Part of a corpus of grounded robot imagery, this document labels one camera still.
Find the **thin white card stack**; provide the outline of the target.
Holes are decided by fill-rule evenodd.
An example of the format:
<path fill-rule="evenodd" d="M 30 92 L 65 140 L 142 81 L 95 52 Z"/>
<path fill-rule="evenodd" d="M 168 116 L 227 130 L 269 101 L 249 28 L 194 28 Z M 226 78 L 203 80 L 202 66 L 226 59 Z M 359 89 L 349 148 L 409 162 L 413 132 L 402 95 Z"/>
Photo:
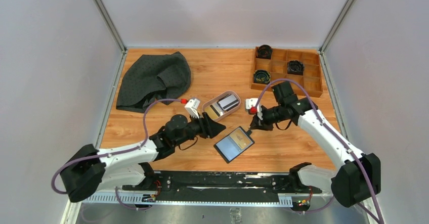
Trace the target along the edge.
<path fill-rule="evenodd" d="M 223 98 L 219 99 L 216 104 L 220 107 L 222 111 L 227 112 L 230 111 L 232 108 L 235 108 L 239 104 L 239 99 L 233 94 L 228 94 Z"/>

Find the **black leather card holder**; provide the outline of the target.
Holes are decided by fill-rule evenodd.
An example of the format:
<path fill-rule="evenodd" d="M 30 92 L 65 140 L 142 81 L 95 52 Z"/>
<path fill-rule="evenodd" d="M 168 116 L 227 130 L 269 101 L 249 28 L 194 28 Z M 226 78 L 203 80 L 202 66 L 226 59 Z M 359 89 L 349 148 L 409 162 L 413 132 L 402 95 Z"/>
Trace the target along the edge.
<path fill-rule="evenodd" d="M 246 133 L 251 138 L 252 130 L 250 130 L 250 129 L 246 130 L 243 127 L 241 127 L 241 128 L 244 131 L 246 131 Z M 214 144 L 214 148 L 221 155 L 221 157 L 224 159 L 224 161 L 226 163 L 232 162 L 234 159 L 236 159 L 239 155 L 241 155 L 244 151 L 246 151 L 249 148 L 248 147 L 244 151 L 239 150 L 238 147 L 237 147 L 237 145 L 229 137 L 229 134 L 226 135 L 225 137 L 223 137 L 221 140 L 219 140 L 217 143 Z"/>

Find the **pink oval plastic tray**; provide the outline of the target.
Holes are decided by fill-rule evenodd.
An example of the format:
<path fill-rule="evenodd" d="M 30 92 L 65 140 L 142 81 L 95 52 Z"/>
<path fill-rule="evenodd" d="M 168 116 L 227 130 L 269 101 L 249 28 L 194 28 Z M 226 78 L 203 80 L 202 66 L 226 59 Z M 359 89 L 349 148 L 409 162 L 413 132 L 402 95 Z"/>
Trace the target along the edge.
<path fill-rule="evenodd" d="M 225 91 L 202 105 L 203 113 L 218 122 L 238 110 L 241 99 L 234 91 Z"/>

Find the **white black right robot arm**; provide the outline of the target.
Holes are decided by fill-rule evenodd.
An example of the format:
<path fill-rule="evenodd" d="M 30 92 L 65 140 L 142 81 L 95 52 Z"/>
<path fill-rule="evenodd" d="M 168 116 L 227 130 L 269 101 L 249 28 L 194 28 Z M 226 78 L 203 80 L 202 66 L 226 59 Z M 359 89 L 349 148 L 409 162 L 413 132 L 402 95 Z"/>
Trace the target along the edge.
<path fill-rule="evenodd" d="M 281 78 L 266 85 L 271 88 L 277 105 L 261 105 L 263 95 L 245 100 L 245 110 L 253 115 L 249 130 L 272 131 L 279 122 L 289 121 L 308 133 L 324 150 L 335 166 L 334 171 L 304 162 L 289 171 L 289 185 L 295 192 L 315 187 L 331 193 L 344 207 L 366 199 L 377 206 L 381 192 L 381 162 L 374 154 L 365 154 L 343 137 L 323 116 L 302 86 L 305 97 L 298 98 L 291 79 Z"/>

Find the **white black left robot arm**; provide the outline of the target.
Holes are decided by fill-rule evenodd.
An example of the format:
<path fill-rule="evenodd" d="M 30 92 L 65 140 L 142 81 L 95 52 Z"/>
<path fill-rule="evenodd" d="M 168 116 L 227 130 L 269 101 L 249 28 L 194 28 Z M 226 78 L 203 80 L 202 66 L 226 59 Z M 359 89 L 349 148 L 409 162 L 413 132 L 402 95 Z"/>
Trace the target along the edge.
<path fill-rule="evenodd" d="M 97 191 L 114 187 L 132 186 L 149 190 L 156 183 L 151 162 L 170 156 L 186 141 L 211 139 L 225 129 L 225 125 L 215 122 L 207 113 L 192 119 L 178 114 L 147 140 L 108 149 L 85 145 L 59 173 L 65 193 L 70 202 L 76 203 Z"/>

